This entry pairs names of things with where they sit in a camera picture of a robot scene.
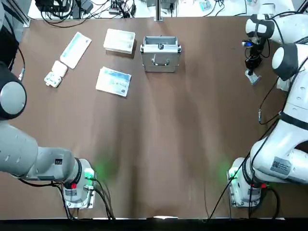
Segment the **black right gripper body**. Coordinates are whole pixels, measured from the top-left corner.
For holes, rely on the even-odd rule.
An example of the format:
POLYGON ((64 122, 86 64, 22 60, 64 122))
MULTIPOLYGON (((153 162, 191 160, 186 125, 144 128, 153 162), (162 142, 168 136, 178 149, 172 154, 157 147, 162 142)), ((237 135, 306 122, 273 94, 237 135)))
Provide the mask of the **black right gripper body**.
POLYGON ((261 61, 261 54, 264 49, 264 45, 255 43, 245 43, 245 65, 248 70, 256 69, 261 61))

